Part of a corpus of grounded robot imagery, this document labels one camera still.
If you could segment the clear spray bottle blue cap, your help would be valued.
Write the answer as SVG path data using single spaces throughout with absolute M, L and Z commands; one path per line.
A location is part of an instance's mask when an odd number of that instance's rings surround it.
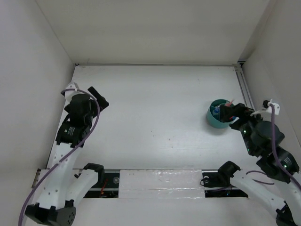
M 212 111 L 213 116 L 219 115 L 220 114 L 220 107 L 216 106 L 214 107 L 213 111 Z

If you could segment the pink pen with clear cap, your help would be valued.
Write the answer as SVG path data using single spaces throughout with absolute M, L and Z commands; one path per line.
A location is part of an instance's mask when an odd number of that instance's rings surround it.
M 235 99 L 232 99 L 231 101 L 229 102 L 226 102 L 224 105 L 227 106 L 227 107 L 231 107 L 231 105 L 233 104 Z

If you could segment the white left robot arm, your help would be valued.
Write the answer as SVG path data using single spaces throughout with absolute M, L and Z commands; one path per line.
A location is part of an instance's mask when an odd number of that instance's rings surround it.
M 106 99 L 92 90 L 71 97 L 56 135 L 53 165 L 37 183 L 45 182 L 43 191 L 35 204 L 26 206 L 28 218 L 44 226 L 70 226 L 88 190 L 105 184 L 104 167 L 95 163 L 84 166 L 75 182 L 70 179 L 84 142 L 95 129 L 100 112 L 108 106 Z

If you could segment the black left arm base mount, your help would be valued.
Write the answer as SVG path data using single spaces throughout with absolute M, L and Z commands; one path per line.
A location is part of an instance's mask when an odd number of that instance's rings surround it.
M 83 170 L 94 170 L 98 172 L 98 182 L 93 185 L 84 198 L 118 198 L 120 170 L 104 169 L 103 165 L 88 163 L 83 169 L 80 169 L 75 178 L 79 178 Z

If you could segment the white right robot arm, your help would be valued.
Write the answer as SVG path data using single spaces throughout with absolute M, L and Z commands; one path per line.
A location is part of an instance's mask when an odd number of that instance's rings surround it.
M 250 156 L 257 158 L 257 174 L 252 177 L 232 161 L 218 169 L 118 170 L 107 173 L 100 192 L 102 198 L 227 198 L 250 197 L 275 219 L 279 226 L 301 223 L 301 169 L 295 158 L 280 146 L 284 134 L 275 124 L 279 105 L 265 100 L 255 111 L 244 104 L 217 100 L 208 110 L 216 122 L 237 130 Z

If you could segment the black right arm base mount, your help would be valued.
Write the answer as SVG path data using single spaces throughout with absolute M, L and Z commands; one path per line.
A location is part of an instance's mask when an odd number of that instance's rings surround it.
M 244 197 L 248 195 L 230 184 L 236 171 L 241 170 L 231 161 L 224 163 L 219 169 L 203 170 L 200 185 L 204 188 L 206 198 Z

